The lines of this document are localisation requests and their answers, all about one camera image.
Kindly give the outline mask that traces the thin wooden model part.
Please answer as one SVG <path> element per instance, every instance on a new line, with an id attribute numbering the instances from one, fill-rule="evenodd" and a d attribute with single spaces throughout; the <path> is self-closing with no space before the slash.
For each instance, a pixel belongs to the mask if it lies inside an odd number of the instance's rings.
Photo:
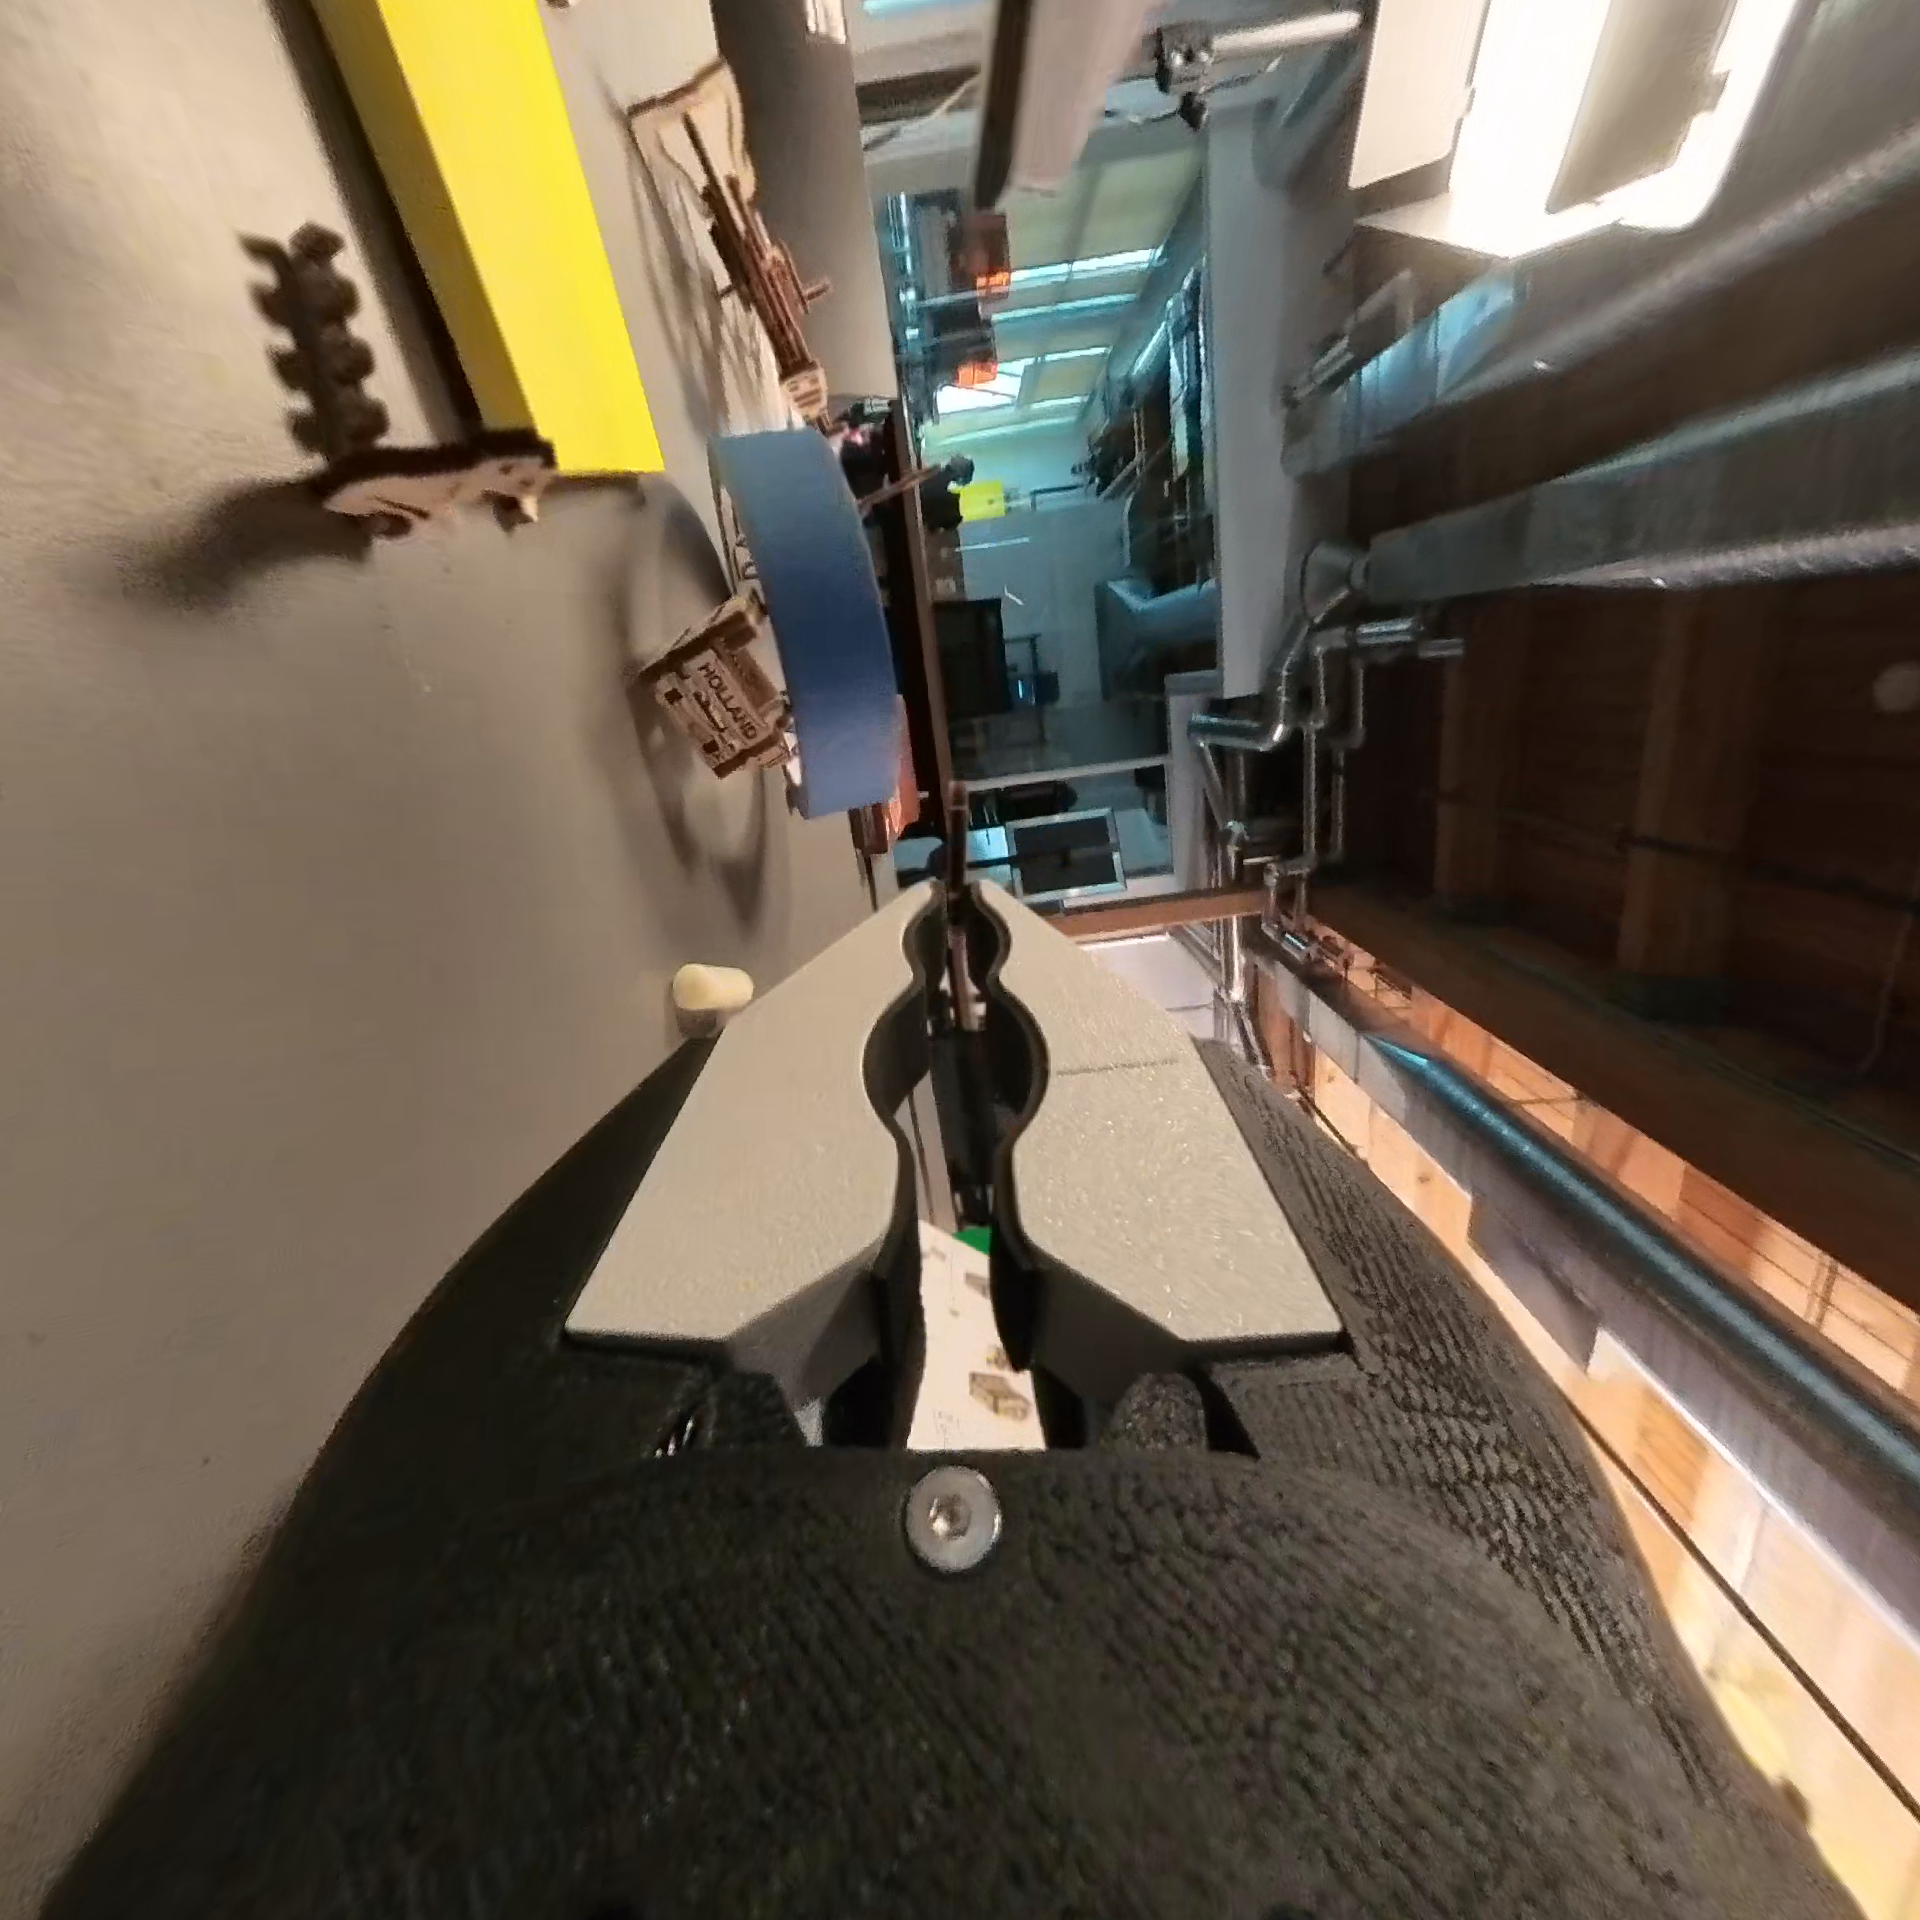
<path id="1" fill-rule="evenodd" d="M 946 998 L 952 1025 L 976 1036 L 984 1025 L 984 998 L 971 969 L 974 899 L 970 886 L 970 789 L 952 780 L 944 785 L 944 941 Z"/>

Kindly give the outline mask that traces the wooden model parts assembly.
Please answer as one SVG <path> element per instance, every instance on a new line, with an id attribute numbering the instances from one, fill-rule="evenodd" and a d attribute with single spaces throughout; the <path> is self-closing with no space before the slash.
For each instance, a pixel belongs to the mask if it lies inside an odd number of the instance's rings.
<path id="1" fill-rule="evenodd" d="M 832 430 L 825 367 L 808 337 L 809 308 L 827 278 L 808 278 L 762 209 L 747 115 L 731 63 L 716 55 L 686 81 L 627 108 L 637 159 L 664 195 L 691 209 L 710 257 L 721 302 L 752 316 L 780 380 L 787 411 Z"/>

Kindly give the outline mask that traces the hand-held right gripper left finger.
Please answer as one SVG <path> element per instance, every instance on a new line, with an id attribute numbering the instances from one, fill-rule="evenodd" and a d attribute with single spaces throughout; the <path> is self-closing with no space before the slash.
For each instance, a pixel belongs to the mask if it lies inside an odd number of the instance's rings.
<path id="1" fill-rule="evenodd" d="M 904 1445 L 925 1359 L 914 1126 L 944 893 L 921 883 L 736 1015 L 566 1313 L 594 1349 L 706 1359 Z"/>

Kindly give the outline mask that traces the dark toothed wooden part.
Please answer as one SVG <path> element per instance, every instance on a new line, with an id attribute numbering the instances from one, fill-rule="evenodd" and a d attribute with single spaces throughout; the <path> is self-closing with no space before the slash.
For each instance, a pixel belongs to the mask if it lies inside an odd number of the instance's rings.
<path id="1" fill-rule="evenodd" d="M 259 272 L 256 311 L 276 332 L 272 369 L 299 403 L 296 440 L 325 463 L 372 451 L 389 433 L 392 413 L 368 385 L 374 355 L 354 332 L 362 289 L 344 268 L 346 238 L 302 223 L 282 241 L 244 233 L 240 247 Z"/>

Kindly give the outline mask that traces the flat wooden model piece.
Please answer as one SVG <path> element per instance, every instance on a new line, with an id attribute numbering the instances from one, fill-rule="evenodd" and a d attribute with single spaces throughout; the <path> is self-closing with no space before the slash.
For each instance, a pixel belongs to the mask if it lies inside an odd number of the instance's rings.
<path id="1" fill-rule="evenodd" d="M 501 428 L 433 448 L 362 448 L 330 463 L 316 491 L 325 512 L 392 541 L 476 507 L 506 524 L 534 521 L 556 476 L 548 439 Z"/>

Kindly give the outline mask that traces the small wooden crate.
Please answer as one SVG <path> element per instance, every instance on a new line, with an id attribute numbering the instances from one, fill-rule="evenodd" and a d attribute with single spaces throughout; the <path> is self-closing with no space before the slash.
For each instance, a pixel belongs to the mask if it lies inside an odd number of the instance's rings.
<path id="1" fill-rule="evenodd" d="M 765 663 L 770 641 L 770 609 L 747 585 L 632 670 L 717 780 L 798 767 L 790 699 Z"/>

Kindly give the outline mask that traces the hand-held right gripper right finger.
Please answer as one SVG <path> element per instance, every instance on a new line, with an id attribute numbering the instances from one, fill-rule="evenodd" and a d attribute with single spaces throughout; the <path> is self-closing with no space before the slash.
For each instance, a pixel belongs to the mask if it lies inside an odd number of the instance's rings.
<path id="1" fill-rule="evenodd" d="M 1194 1025 L 995 883 L 971 893 L 992 1160 L 992 1308 L 1052 1447 L 1155 1375 L 1342 1356 L 1317 1257 Z"/>

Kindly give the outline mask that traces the yellow foam pad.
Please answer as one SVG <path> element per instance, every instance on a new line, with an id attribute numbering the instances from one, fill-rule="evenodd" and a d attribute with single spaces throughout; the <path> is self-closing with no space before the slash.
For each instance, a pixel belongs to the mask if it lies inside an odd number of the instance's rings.
<path id="1" fill-rule="evenodd" d="M 316 1 L 477 415 L 665 471 L 540 1 Z"/>

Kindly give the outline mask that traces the blue tape roll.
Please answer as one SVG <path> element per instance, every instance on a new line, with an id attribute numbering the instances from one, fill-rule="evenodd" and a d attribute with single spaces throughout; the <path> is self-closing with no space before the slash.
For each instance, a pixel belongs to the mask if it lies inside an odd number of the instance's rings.
<path id="1" fill-rule="evenodd" d="M 714 436 L 708 460 L 773 623 L 800 750 L 798 814 L 889 803 L 905 736 L 892 633 L 835 448 L 811 428 L 757 430 Z"/>

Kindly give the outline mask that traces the instruction booklet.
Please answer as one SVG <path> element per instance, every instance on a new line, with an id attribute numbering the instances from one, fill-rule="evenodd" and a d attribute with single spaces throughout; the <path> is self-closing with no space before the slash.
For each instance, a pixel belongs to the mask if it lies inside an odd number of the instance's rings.
<path id="1" fill-rule="evenodd" d="M 988 1254 L 921 1221 L 920 1259 L 925 1347 L 908 1448 L 1044 1448 L 1030 1375 L 1001 1342 Z"/>

